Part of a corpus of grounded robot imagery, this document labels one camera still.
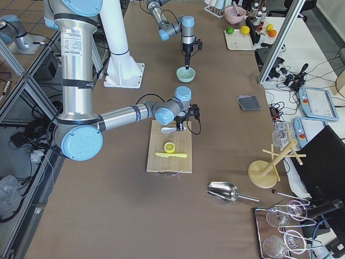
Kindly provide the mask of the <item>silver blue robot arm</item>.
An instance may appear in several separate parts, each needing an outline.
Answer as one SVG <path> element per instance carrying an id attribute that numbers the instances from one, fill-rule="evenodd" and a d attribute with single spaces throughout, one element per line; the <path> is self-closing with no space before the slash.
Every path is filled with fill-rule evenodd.
<path id="1" fill-rule="evenodd" d="M 197 51 L 202 49 L 203 42 L 195 36 L 195 19 L 193 16 L 175 17 L 174 22 L 168 21 L 161 7 L 169 1 L 147 1 L 147 11 L 153 16 L 158 25 L 158 34 L 162 41 L 166 41 L 177 34 L 181 34 L 181 53 L 184 56 L 186 70 L 190 68 L 190 59 L 194 55 L 195 46 Z"/>
<path id="2" fill-rule="evenodd" d="M 101 150 L 104 131 L 151 117 L 162 125 L 175 121 L 177 129 L 183 129 L 192 114 L 192 93 L 186 86 L 178 87 L 165 102 L 145 101 L 103 114 L 93 112 L 92 40 L 99 23 L 111 54 L 104 85 L 141 85 L 144 64 L 130 55 L 119 1 L 45 1 L 44 19 L 47 27 L 60 32 L 63 110 L 57 117 L 54 140 L 67 158 L 88 160 Z"/>

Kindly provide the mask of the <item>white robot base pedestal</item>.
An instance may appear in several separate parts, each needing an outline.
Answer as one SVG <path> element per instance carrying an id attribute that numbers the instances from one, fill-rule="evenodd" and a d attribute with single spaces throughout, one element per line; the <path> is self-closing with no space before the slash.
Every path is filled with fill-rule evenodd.
<path id="1" fill-rule="evenodd" d="M 130 55 L 120 2 L 103 1 L 100 17 L 111 53 L 104 85 L 140 88 L 144 63 L 137 63 Z"/>

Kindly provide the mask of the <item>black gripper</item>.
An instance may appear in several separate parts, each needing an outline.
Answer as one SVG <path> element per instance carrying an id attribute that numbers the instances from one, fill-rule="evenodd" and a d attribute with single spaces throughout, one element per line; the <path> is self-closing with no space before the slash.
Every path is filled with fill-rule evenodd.
<path id="1" fill-rule="evenodd" d="M 182 37 L 182 53 L 185 56 L 184 66 L 187 69 L 189 69 L 190 57 L 192 57 L 195 46 L 197 46 L 198 51 L 202 49 L 203 42 L 201 39 L 196 39 L 196 37 Z"/>
<path id="2" fill-rule="evenodd" d="M 176 122 L 176 130 L 179 131 L 185 131 L 186 127 L 183 124 L 184 121 L 188 120 L 190 116 L 194 116 L 194 118 L 200 122 L 200 113 L 199 113 L 199 107 L 197 104 L 191 104 L 189 105 L 189 108 L 185 111 L 181 112 L 181 115 L 177 115 L 174 118 L 174 121 Z"/>

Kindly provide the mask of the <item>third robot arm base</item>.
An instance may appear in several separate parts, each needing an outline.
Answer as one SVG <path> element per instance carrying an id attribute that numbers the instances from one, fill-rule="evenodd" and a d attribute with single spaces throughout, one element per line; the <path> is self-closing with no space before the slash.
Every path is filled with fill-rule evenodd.
<path id="1" fill-rule="evenodd" d="M 1 40 L 14 54 L 35 54 L 39 48 L 15 15 L 1 17 Z"/>

